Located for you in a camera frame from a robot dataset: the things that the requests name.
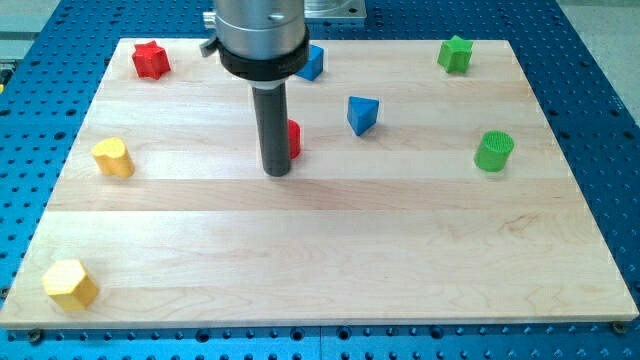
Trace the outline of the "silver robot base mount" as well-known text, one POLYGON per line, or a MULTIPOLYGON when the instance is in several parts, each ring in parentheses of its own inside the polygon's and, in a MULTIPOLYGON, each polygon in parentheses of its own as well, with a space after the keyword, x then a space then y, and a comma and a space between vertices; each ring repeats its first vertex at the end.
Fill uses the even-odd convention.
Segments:
POLYGON ((364 20, 367 17, 365 0, 305 0, 308 20, 364 20))

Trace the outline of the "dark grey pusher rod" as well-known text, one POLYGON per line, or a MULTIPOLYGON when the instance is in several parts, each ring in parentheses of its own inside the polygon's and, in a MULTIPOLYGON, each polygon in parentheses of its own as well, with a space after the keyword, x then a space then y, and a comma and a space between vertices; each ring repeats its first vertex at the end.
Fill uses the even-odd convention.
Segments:
POLYGON ((286 85, 252 88, 263 170, 281 177, 291 168, 286 85))

